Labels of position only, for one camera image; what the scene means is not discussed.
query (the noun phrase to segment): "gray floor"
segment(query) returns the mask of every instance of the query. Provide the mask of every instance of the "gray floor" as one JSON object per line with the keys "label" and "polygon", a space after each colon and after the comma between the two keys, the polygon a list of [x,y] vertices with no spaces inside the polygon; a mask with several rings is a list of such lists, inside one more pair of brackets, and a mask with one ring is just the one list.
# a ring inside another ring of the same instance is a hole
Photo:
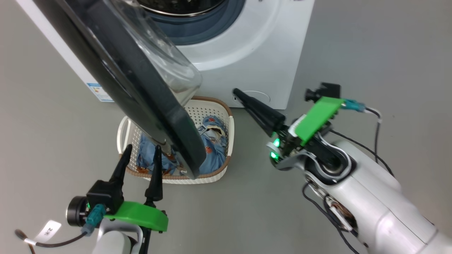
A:
{"label": "gray floor", "polygon": [[[78,233],[65,223],[66,206],[113,170],[123,113],[97,101],[14,1],[0,1],[0,9],[0,248],[27,253],[16,228],[34,236],[53,219],[63,223],[55,241]],[[380,155],[422,214],[452,235],[450,13],[445,0],[317,1],[284,113],[292,119],[305,112],[311,104],[302,102],[304,89],[321,81],[378,108]],[[151,252],[350,253],[303,200],[300,173],[274,170],[268,138],[243,110],[234,117],[234,153],[220,181],[164,186],[158,207],[168,211],[170,226],[153,235]],[[375,118],[343,112],[334,125],[372,144]],[[128,175],[126,199],[143,201],[146,186]],[[90,253],[93,246],[91,237],[37,252]]]}

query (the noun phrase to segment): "laundry basket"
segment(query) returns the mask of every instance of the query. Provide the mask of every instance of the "laundry basket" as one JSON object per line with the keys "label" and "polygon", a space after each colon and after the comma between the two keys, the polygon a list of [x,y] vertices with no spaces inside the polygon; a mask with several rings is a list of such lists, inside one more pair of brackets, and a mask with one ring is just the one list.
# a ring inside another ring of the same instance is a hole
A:
{"label": "laundry basket", "polygon": [[[196,184],[196,183],[212,183],[218,181],[226,172],[227,165],[231,159],[232,147],[234,145],[234,118],[232,117],[231,109],[222,101],[210,97],[194,96],[185,105],[185,110],[190,115],[196,127],[202,124],[202,120],[206,116],[216,116],[222,122],[227,132],[227,146],[225,149],[226,160],[225,163],[217,170],[210,174],[202,174],[195,180],[192,180],[186,176],[172,176],[164,175],[164,183],[174,184]],[[133,150],[130,158],[130,163],[127,166],[127,172],[138,177],[151,179],[150,174],[137,172],[137,155],[140,147],[141,130],[138,128],[131,119],[124,117],[119,124],[118,136],[116,144],[118,147],[118,153],[121,155],[122,151],[126,149],[128,144],[132,144]]]}

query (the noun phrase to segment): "white label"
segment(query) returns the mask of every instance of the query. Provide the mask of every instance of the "white label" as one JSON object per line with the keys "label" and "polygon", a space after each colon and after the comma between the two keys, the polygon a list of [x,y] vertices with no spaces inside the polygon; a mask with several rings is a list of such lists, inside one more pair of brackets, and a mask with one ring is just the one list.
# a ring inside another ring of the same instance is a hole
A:
{"label": "white label", "polygon": [[49,220],[34,240],[40,243],[45,243],[56,234],[60,227],[61,223]]}
{"label": "white label", "polygon": [[110,95],[99,84],[87,83],[87,85],[100,101],[113,102]]}

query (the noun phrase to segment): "blue clothing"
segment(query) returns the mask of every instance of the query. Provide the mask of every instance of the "blue clothing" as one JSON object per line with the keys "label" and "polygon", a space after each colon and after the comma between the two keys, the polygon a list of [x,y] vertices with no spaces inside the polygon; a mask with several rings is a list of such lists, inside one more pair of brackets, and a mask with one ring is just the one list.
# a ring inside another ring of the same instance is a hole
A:
{"label": "blue clothing", "polygon": [[[216,116],[207,116],[202,122],[203,125],[207,127],[205,132],[202,134],[200,132],[201,139],[206,149],[206,159],[199,167],[199,173],[210,174],[219,169],[226,160],[226,128]],[[149,174],[152,174],[152,170],[154,168],[154,153],[155,145],[146,137],[144,133],[142,133],[140,139],[140,149],[137,155],[137,166],[143,169],[148,169]],[[163,155],[162,166],[164,172],[169,172],[173,175],[176,171],[178,163],[177,161],[170,161],[165,155]]]}
{"label": "blue clothing", "polygon": [[[140,149],[137,156],[137,166],[148,169],[149,174],[152,174],[152,170],[154,169],[154,154],[155,145],[144,133],[142,133],[140,138]],[[166,156],[162,155],[162,167],[164,172],[169,171],[170,174],[173,174],[177,165],[173,164]]]}

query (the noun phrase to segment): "green bracket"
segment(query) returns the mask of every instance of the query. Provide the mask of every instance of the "green bracket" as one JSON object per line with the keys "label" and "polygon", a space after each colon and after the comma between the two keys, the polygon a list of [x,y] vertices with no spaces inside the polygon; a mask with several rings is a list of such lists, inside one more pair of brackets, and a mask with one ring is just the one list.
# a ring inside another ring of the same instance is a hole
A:
{"label": "green bracket", "polygon": [[162,211],[137,202],[124,201],[116,214],[107,214],[104,217],[143,226],[153,231],[166,232],[168,229],[168,217]]}
{"label": "green bracket", "polygon": [[295,134],[301,139],[302,146],[306,145],[314,134],[336,114],[342,103],[344,99],[322,97],[314,104],[295,129]]}

